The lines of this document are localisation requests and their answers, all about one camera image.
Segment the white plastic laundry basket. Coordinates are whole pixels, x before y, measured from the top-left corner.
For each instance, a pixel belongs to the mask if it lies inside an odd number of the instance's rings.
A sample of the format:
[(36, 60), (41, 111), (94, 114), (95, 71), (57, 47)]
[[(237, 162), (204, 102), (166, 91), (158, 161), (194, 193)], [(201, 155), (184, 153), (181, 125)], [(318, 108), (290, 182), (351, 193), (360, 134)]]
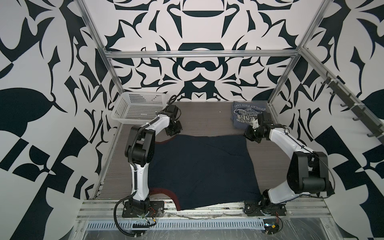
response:
[(167, 104), (167, 95), (124, 92), (115, 101), (111, 118), (125, 125), (143, 125), (157, 117)]

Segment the black printed tank top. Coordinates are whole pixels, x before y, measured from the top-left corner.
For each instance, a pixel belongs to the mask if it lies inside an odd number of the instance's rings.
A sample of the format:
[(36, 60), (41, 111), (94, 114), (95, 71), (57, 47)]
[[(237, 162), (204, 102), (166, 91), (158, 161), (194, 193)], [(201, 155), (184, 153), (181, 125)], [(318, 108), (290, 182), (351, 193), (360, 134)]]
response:
[(157, 142), (148, 184), (151, 195), (170, 197), (178, 211), (258, 201), (262, 196), (241, 135), (177, 135)]

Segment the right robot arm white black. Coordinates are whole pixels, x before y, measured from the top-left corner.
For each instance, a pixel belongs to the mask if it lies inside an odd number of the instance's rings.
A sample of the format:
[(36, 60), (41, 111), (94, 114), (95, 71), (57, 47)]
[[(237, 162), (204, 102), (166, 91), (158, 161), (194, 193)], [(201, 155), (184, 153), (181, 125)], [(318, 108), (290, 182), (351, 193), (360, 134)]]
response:
[(321, 199), (323, 192), (329, 198), (335, 193), (336, 182), (327, 155), (300, 143), (286, 126), (275, 123), (270, 113), (259, 114), (244, 136), (257, 143), (263, 139), (271, 141), (291, 159), (286, 181), (265, 190), (258, 201), (244, 202), (247, 216), (285, 216), (290, 201), (302, 196)]

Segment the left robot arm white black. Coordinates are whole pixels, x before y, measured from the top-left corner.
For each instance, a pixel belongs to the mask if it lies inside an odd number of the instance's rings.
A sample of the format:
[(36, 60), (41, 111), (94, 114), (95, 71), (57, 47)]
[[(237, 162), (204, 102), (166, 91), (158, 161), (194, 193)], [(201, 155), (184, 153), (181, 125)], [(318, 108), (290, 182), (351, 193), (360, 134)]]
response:
[(125, 200), (123, 217), (146, 215), (150, 209), (149, 164), (155, 154), (156, 135), (162, 130), (170, 137), (182, 130), (179, 117), (181, 110), (168, 104), (151, 121), (141, 126), (133, 126), (126, 145), (125, 156), (132, 170), (132, 193)]

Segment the blue grey tank top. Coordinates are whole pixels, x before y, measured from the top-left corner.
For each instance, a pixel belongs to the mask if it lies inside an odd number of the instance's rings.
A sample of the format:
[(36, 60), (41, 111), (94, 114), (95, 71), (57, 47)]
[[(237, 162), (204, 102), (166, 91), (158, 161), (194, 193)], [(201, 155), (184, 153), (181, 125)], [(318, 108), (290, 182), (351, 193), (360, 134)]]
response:
[(252, 126), (260, 113), (267, 112), (267, 103), (256, 102), (233, 102), (231, 107), (231, 120), (235, 129), (245, 130)]

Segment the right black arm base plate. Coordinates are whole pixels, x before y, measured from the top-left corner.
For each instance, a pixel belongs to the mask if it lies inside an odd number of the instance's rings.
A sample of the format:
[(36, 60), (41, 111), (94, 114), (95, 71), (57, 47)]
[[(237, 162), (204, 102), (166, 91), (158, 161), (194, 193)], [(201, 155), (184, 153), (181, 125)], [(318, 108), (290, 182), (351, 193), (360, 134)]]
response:
[(244, 201), (243, 212), (249, 217), (285, 216), (287, 209), (285, 204), (262, 204), (262, 201)]

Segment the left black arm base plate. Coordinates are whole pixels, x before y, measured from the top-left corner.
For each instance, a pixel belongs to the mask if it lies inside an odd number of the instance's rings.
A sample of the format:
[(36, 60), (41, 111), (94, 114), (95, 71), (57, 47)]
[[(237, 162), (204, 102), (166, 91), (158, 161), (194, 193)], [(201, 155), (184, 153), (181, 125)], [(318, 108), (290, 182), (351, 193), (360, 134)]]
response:
[(137, 201), (129, 200), (124, 203), (123, 218), (155, 218), (164, 212), (164, 201)]

